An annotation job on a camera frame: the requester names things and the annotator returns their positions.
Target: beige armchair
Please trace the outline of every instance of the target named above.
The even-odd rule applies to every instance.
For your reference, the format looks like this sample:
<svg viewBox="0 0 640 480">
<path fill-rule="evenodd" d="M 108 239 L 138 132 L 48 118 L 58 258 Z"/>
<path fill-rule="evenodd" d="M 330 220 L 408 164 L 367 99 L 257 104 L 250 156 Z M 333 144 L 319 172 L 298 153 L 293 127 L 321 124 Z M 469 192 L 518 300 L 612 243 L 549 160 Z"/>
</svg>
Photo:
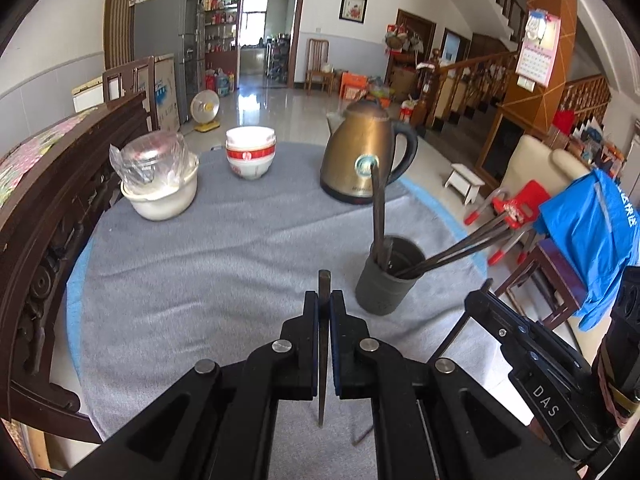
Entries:
<svg viewBox="0 0 640 480">
<path fill-rule="evenodd" d="M 551 150 L 536 138 L 523 135 L 511 155 L 500 188 L 514 196 L 529 180 L 536 180 L 549 195 L 555 196 L 588 173 L 571 153 Z"/>
</svg>

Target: small white step stool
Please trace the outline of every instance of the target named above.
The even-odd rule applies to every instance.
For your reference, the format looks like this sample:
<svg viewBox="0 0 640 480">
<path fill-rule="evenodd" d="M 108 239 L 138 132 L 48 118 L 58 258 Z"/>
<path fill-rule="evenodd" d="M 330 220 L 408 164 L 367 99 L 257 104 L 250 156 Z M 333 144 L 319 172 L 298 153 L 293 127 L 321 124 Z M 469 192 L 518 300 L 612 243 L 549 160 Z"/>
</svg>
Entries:
<svg viewBox="0 0 640 480">
<path fill-rule="evenodd" d="M 477 176 L 464 164 L 452 164 L 451 176 L 444 183 L 445 189 L 453 186 L 465 197 L 465 205 L 475 203 L 478 190 L 484 186 L 484 180 Z"/>
</svg>

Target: wooden pillar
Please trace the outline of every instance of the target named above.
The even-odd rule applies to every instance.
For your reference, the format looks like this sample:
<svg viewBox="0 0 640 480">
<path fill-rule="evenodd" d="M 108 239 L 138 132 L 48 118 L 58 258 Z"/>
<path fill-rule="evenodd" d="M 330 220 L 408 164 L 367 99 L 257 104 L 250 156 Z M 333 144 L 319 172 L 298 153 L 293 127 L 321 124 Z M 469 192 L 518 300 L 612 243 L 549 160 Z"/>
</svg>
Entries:
<svg viewBox="0 0 640 480">
<path fill-rule="evenodd" d="M 510 132 L 508 135 L 515 135 L 515 126 L 521 128 L 524 133 L 535 136 L 544 140 L 551 126 L 556 110 L 560 104 L 562 92 L 566 78 L 571 67 L 571 61 L 574 56 L 575 29 L 578 19 L 578 0 L 528 0 L 529 9 L 544 9 L 550 14 L 559 16 L 560 23 L 560 39 L 558 44 L 558 54 L 554 63 L 551 80 L 548 88 L 537 84 L 533 92 L 521 88 L 517 85 L 518 75 L 511 75 L 507 92 L 496 115 L 494 125 L 484 144 L 482 153 L 476 163 L 476 169 L 482 176 L 497 186 L 501 181 L 501 170 L 495 169 L 495 161 L 497 160 L 492 147 L 498 129 L 503 119 L 511 121 Z M 509 149 L 514 148 L 517 142 L 509 142 L 509 139 L 501 139 L 501 144 L 507 144 Z M 504 162 L 508 160 L 507 151 L 503 150 L 500 160 Z M 485 168 L 485 163 L 492 165 L 492 168 Z"/>
</svg>

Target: stair railing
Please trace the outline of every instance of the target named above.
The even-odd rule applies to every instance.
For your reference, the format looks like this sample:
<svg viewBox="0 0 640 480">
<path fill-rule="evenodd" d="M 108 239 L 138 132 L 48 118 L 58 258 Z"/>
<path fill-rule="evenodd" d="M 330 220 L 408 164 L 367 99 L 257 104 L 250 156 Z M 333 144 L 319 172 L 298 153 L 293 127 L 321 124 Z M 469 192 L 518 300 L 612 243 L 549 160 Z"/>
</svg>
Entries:
<svg viewBox="0 0 640 480">
<path fill-rule="evenodd" d="M 475 108 L 481 102 L 501 101 L 517 60 L 517 52 L 501 52 L 439 67 L 438 91 L 427 127 L 432 128 L 436 120 L 447 121 L 452 113 L 463 114 L 467 107 Z"/>
<path fill-rule="evenodd" d="M 509 20 L 509 27 L 513 30 L 510 40 L 520 44 L 522 38 L 524 38 L 529 11 L 519 4 L 518 0 L 495 1 L 502 7 L 502 15 Z"/>
<path fill-rule="evenodd" d="M 569 81 L 564 86 L 559 109 L 574 111 L 574 126 L 591 118 L 602 124 L 610 101 L 611 92 L 607 80 L 598 74 Z"/>
</svg>

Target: refrigerator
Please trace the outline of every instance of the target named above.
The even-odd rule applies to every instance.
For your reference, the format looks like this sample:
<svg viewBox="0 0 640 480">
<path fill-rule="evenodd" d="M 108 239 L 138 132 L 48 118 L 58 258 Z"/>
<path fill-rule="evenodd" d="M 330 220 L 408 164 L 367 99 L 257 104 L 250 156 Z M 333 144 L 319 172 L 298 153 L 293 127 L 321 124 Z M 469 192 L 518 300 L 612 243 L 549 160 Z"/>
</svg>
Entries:
<svg viewBox="0 0 640 480">
<path fill-rule="evenodd" d="M 204 10 L 200 0 L 133 0 L 133 52 L 136 59 L 174 55 L 180 124 L 204 90 Z"/>
</svg>

